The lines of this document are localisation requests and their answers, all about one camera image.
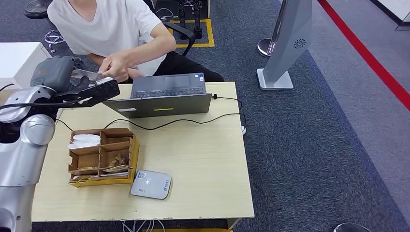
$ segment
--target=white t-shirt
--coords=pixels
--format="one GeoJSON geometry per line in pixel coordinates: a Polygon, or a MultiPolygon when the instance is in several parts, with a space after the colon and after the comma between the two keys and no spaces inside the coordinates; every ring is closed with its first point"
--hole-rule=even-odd
{"type": "MultiPolygon", "coordinates": [[[[80,16],[68,0],[54,0],[47,13],[77,55],[94,53],[107,57],[138,47],[153,39],[151,31],[161,23],[143,0],[97,0],[92,21],[80,16]]],[[[134,68],[151,76],[164,59],[162,56],[134,68]]]]}

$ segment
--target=white cabinet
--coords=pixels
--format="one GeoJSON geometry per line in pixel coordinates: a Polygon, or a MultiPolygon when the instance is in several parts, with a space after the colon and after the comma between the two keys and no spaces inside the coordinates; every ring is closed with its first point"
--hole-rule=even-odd
{"type": "Polygon", "coordinates": [[[51,55],[41,43],[0,43],[0,87],[7,89],[30,87],[37,65],[51,55]]]}

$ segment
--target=black cable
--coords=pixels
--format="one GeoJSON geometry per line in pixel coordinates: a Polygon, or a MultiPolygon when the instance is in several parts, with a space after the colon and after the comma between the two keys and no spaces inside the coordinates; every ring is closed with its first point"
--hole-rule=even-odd
{"type": "Polygon", "coordinates": [[[11,107],[27,107],[27,106],[38,106],[38,107],[63,107],[63,106],[70,106],[74,103],[77,103],[81,100],[76,101],[68,101],[63,103],[15,103],[15,104],[8,104],[0,106],[0,110],[11,108],[11,107]]]}
{"type": "Polygon", "coordinates": [[[226,98],[226,97],[220,97],[220,96],[218,96],[217,94],[212,95],[212,98],[213,98],[213,99],[222,98],[222,99],[231,99],[231,100],[235,100],[235,101],[237,101],[238,103],[240,103],[239,110],[241,110],[241,109],[242,109],[242,102],[241,102],[240,100],[236,99],[236,98],[226,98]]]}
{"type": "Polygon", "coordinates": [[[11,83],[11,84],[8,84],[8,85],[3,86],[3,88],[0,88],[0,92],[2,92],[5,88],[7,88],[7,87],[9,87],[9,86],[13,86],[13,85],[14,85],[14,84],[11,83]]]}
{"type": "Polygon", "coordinates": [[[64,124],[64,126],[66,126],[69,130],[73,131],[65,122],[61,121],[60,119],[56,118],[56,121],[61,122],[61,123],[64,124]]]}
{"type": "Polygon", "coordinates": [[[193,122],[193,123],[197,123],[197,124],[205,124],[205,123],[210,123],[210,122],[213,122],[213,121],[215,121],[215,120],[217,120],[217,119],[219,119],[219,118],[221,118],[221,117],[225,117],[225,116],[229,116],[229,115],[241,115],[241,116],[243,116],[243,118],[244,118],[244,127],[246,127],[246,116],[245,116],[243,113],[232,113],[232,114],[221,115],[221,116],[219,116],[219,117],[216,117],[216,118],[214,118],[214,119],[211,119],[211,120],[205,121],[205,122],[198,122],[198,121],[191,120],[191,119],[178,119],[178,120],[175,120],[175,121],[172,121],[172,122],[168,122],[168,123],[166,123],[166,124],[163,124],[163,125],[160,125],[160,126],[157,126],[157,127],[154,127],[154,128],[146,128],[146,127],[140,126],[140,125],[135,124],[135,123],[133,123],[133,122],[131,122],[131,121],[129,121],[129,120],[126,120],[126,119],[116,119],[116,120],[114,120],[114,121],[108,123],[108,125],[105,126],[104,129],[106,129],[107,127],[109,127],[111,124],[113,124],[113,123],[115,123],[115,122],[125,121],[125,122],[129,122],[129,123],[133,124],[134,126],[136,126],[136,127],[138,127],[138,128],[141,128],[141,129],[144,129],[144,130],[147,130],[147,131],[149,131],[149,130],[152,131],[152,130],[156,130],[156,129],[159,129],[159,128],[161,128],[161,127],[165,127],[165,126],[168,126],[168,125],[170,125],[170,124],[172,124],[172,123],[176,123],[176,122],[180,122],[180,121],[193,122]]]}

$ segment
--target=red line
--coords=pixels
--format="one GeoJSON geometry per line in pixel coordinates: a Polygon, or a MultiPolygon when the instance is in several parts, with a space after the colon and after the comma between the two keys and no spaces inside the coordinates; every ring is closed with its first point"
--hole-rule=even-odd
{"type": "Polygon", "coordinates": [[[380,64],[380,62],[371,54],[365,45],[357,38],[352,30],[340,18],[336,11],[330,6],[326,0],[318,0],[329,17],[333,20],[336,26],[342,31],[345,37],[353,45],[356,51],[362,56],[371,69],[379,76],[384,84],[391,92],[403,103],[410,111],[410,94],[398,83],[395,78],[380,64]]]}

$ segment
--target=cardboard organizer box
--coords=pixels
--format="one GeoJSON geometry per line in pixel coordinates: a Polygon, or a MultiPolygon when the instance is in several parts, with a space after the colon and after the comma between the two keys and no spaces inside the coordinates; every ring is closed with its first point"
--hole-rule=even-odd
{"type": "Polygon", "coordinates": [[[100,136],[100,145],[69,150],[72,158],[68,165],[68,172],[71,174],[69,183],[75,187],[111,185],[132,183],[134,181],[135,169],[138,161],[139,143],[135,135],[127,128],[121,129],[94,129],[76,130],[71,133],[70,141],[73,141],[77,134],[95,134],[100,136]],[[117,157],[121,156],[128,160],[128,175],[107,176],[104,169],[117,157]]]}

